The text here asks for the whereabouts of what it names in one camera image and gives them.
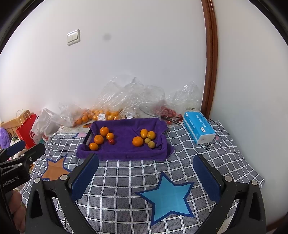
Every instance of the silver screw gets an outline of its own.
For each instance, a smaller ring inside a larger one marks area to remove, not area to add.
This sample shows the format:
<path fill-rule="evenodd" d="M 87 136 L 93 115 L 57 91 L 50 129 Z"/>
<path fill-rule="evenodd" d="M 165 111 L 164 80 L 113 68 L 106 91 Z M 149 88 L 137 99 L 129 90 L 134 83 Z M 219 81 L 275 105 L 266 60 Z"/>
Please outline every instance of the silver screw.
<path fill-rule="evenodd" d="M 253 185 L 258 185 L 258 182 L 257 182 L 256 180 L 251 180 L 251 183 L 252 183 Z"/>
<path fill-rule="evenodd" d="M 37 177 L 35 180 L 34 180 L 35 183 L 39 183 L 40 182 L 40 178 Z"/>
<path fill-rule="evenodd" d="M 66 180 L 67 178 L 68 178 L 67 175 L 61 175 L 61 176 L 60 176 L 60 180 Z"/>
<path fill-rule="evenodd" d="M 225 176 L 224 177 L 224 180 L 226 180 L 227 182 L 231 182 L 232 181 L 232 178 L 230 176 Z"/>

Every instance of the light switch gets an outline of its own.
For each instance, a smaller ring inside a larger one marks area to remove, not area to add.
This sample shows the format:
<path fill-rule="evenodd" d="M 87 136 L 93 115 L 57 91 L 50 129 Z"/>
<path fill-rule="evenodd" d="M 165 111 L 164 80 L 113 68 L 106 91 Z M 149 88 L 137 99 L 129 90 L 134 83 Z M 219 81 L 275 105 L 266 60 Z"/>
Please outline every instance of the light switch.
<path fill-rule="evenodd" d="M 80 41 L 80 30 L 77 29 L 73 32 L 67 33 L 67 45 L 73 45 Z"/>

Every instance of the human hand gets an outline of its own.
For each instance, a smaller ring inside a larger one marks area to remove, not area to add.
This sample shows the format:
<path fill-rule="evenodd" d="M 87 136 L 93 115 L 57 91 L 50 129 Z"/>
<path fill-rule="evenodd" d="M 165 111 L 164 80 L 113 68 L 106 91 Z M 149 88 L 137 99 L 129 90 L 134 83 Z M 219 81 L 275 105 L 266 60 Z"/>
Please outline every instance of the human hand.
<path fill-rule="evenodd" d="M 21 206 L 22 196 L 19 192 L 12 190 L 12 196 L 9 201 L 11 214 L 14 215 L 13 221 L 16 228 L 22 233 L 25 231 L 25 214 L 26 209 Z"/>

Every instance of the barcode sticker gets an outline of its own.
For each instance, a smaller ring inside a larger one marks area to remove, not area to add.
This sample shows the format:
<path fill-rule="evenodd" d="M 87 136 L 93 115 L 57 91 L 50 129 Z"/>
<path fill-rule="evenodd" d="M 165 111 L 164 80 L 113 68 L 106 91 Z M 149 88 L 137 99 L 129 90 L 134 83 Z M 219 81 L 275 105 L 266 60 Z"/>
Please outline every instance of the barcode sticker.
<path fill-rule="evenodd" d="M 106 120 L 106 114 L 99 114 L 98 120 Z"/>

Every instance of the checkered tablecloth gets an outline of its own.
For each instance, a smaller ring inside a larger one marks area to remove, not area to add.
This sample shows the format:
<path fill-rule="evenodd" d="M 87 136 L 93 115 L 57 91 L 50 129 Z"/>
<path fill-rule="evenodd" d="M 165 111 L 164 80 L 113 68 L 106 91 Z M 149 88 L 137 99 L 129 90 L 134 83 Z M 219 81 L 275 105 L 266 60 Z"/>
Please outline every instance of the checkered tablecloth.
<path fill-rule="evenodd" d="M 194 233 L 215 205 L 193 169 L 193 157 L 199 153 L 222 175 L 244 183 L 255 179 L 262 187 L 264 179 L 248 165 L 223 126 L 219 122 L 211 122 L 211 125 L 219 138 L 202 145 L 195 144 L 183 125 L 170 128 L 166 136 L 175 152 L 166 161 L 100 161 L 84 195 L 76 201 L 95 231 L 101 234 Z M 67 155 L 64 165 L 70 170 L 83 162 L 76 157 L 76 147 L 84 137 L 77 136 L 77 133 L 56 133 L 49 139 L 45 155 L 37 161 L 31 180 L 21 191 L 24 203 L 28 201 L 33 180 L 41 177 L 46 169 L 46 158 L 56 161 Z M 162 171 L 176 184 L 194 182 L 187 198 L 194 218 L 171 214 L 150 226 L 152 205 L 135 192 L 155 188 Z M 71 232 L 58 200 L 53 198 L 53 201 L 64 227 Z M 234 201 L 228 217 L 234 214 L 236 204 Z"/>

